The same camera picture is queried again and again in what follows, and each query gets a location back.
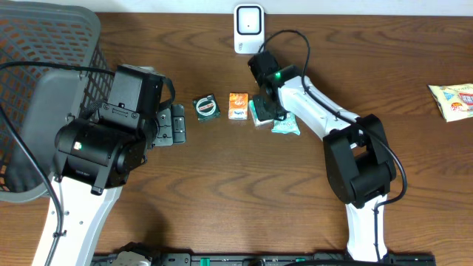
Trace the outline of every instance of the wood grain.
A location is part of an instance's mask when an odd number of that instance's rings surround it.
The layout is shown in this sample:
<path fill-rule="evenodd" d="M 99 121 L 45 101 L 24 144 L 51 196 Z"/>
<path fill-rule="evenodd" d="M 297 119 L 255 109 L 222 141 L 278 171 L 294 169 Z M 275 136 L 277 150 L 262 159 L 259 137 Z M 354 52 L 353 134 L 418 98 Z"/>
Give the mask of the wood grain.
<path fill-rule="evenodd" d="M 229 92 L 258 92 L 249 56 L 233 50 L 228 15 L 98 14 L 110 66 L 153 66 L 172 78 L 184 104 L 186 144 L 155 149 L 134 171 L 101 234 L 97 252 L 130 241 L 196 253 L 312 253 L 343 249 L 344 206 L 330 189 L 321 141 L 258 130 L 226 117 Z M 311 46 L 309 76 L 341 106 L 384 123 L 409 178 L 385 213 L 387 246 L 432 252 L 438 265 L 473 262 L 473 120 L 445 123 L 427 84 L 473 81 L 473 18 L 266 16 L 266 31 L 293 28 Z M 301 65 L 304 43 L 270 44 L 282 65 Z M 198 123 L 191 101 L 214 93 L 222 117 Z M 391 197 L 401 189 L 398 178 Z M 28 265 L 47 200 L 0 203 L 0 261 Z"/>

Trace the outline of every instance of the black cable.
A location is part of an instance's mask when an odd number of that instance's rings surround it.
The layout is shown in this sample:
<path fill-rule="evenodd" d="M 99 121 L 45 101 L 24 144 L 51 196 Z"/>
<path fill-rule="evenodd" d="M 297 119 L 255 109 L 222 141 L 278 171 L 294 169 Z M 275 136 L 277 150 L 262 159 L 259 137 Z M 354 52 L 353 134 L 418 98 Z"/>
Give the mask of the black cable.
<path fill-rule="evenodd" d="M 307 36 L 305 36 L 304 34 L 300 33 L 298 30 L 280 30 L 278 31 L 277 33 L 274 33 L 270 38 L 266 39 L 265 42 L 263 42 L 263 44 L 261 45 L 261 47 L 259 48 L 258 52 L 261 52 L 261 49 L 262 48 L 265 48 L 266 47 L 266 44 L 274 37 L 276 37 L 277 35 L 281 34 L 281 33 L 295 33 L 299 36 L 301 36 L 306 45 L 307 45 L 307 58 L 305 60 L 305 64 L 304 64 L 304 68 L 302 69 L 302 75 L 301 75 L 301 80 L 302 80 L 302 87 L 304 88 L 304 91 L 315 101 L 317 102 L 320 106 L 324 107 L 328 112 L 330 112 L 330 114 L 334 115 L 335 117 L 337 117 L 338 119 L 340 120 L 343 120 L 344 122 L 347 122 L 349 123 L 351 126 L 354 126 L 356 127 L 358 130 L 361 130 L 363 133 L 367 134 L 368 136 L 370 136 L 373 140 L 375 140 L 376 142 L 378 142 L 390 155 L 390 157 L 394 160 L 395 164 L 398 166 L 399 168 L 399 171 L 401 173 L 401 178 L 402 178 L 402 190 L 400 192 L 400 194 L 392 199 L 389 199 L 387 201 L 384 201 L 384 202 L 379 202 L 375 205 L 374 209 L 373 209 L 373 212 L 374 212 L 374 215 L 375 215 L 375 243 L 374 243 L 374 246 L 375 246 L 375 249 L 376 249 L 376 256 L 378 257 L 378 261 L 381 261 L 381 257 L 380 257 L 380 254 L 379 254 L 379 248 L 378 248 L 378 214 L 379 214 L 379 207 L 383 206 L 383 205 L 388 205 L 388 204 L 391 204 L 391 203 L 394 203 L 394 202 L 397 202 L 399 201 L 400 199 L 402 199 L 404 197 L 404 195 L 406 194 L 406 191 L 407 191 L 407 175 L 406 175 L 406 171 L 404 170 L 404 167 L 402 166 L 402 163 L 401 161 L 399 160 L 399 158 L 396 156 L 396 154 L 392 151 L 392 149 L 375 133 L 375 132 L 371 132 L 369 129 L 366 129 L 365 127 L 363 127 L 362 125 L 354 122 L 354 121 L 351 121 L 350 119 L 340 115 L 340 112 L 337 112 L 336 110 L 333 110 L 331 107 L 329 107 L 326 103 L 324 103 L 322 100 L 318 99 L 314 94 L 312 94 L 312 92 L 309 90 L 309 88 L 307 87 L 307 85 L 305 84 L 305 75 L 306 75 L 306 72 L 307 72 L 307 66 L 309 64 L 309 59 L 310 59 L 310 44 L 309 44 L 309 40 L 307 39 Z"/>
<path fill-rule="evenodd" d="M 293 262 L 285 266 L 318 266 L 318 265 L 336 265 L 336 266 L 396 266 L 389 263 L 380 262 L 361 262 L 361 261 L 342 261 L 335 259 L 317 259 L 303 262 Z"/>
<path fill-rule="evenodd" d="M 86 66 L 67 66 L 67 65 L 63 65 L 63 64 L 34 62 L 34 61 L 14 61 L 14 62 L 3 63 L 3 64 L 0 64 L 0 71 L 2 71 L 3 69 L 5 69 L 7 67 L 18 67 L 18 66 L 53 67 L 53 68 L 58 68 L 58 69 L 88 71 L 88 72 L 101 72 L 101 73 L 108 74 L 108 75 L 115 75 L 114 72 L 109 71 L 109 70 L 105 70 L 105 69 L 98 69 L 98 68 L 86 67 Z M 15 128 L 13 127 L 13 124 L 8 119 L 8 116 L 5 113 L 5 111 L 3 110 L 3 108 L 1 107 L 1 105 L 0 105 L 0 117 L 5 122 L 5 125 L 7 126 L 8 131 L 13 136 L 13 139 L 15 139 L 18 146 L 20 146 L 21 150 L 27 155 L 28 160 L 34 166 L 35 170 L 39 173 L 44 185 L 46 186 L 47 192 L 51 196 L 51 200 L 54 203 L 54 207 L 56 209 L 58 224 L 56 225 L 55 233 L 52 235 L 52 237 L 54 239 L 52 241 L 50 252 L 47 255 L 47 259 L 46 259 L 46 263 L 45 263 L 46 266 L 49 266 L 51 261 L 52 261 L 52 258 L 54 256 L 54 252 L 55 252 L 56 248 L 58 247 L 59 237 L 63 235 L 62 227 L 63 227 L 63 223 L 64 223 L 64 215 L 63 215 L 62 210 L 61 210 L 61 203 L 59 202 L 58 195 L 56 195 L 56 193 L 54 192 L 54 189 L 52 188 L 51 182 L 47 178 L 47 175 L 41 169 L 41 167 L 38 164 L 38 161 L 36 160 L 34 155 L 31 153 L 31 151 L 28 149 L 28 147 L 24 143 L 24 141 L 21 139 L 18 132 L 16 132 Z"/>
<path fill-rule="evenodd" d="M 87 67 L 87 66 L 69 66 L 64 64 L 56 64 L 56 63 L 47 63 L 47 62 L 34 62 L 34 61 L 14 61 L 14 62 L 7 62 L 0 64 L 0 71 L 7 67 L 52 67 L 57 69 L 65 69 L 65 70 L 75 70 L 75 71 L 88 71 L 88 72 L 99 72 L 107 75 L 115 76 L 113 71 L 107 69 L 99 69 L 95 67 Z"/>

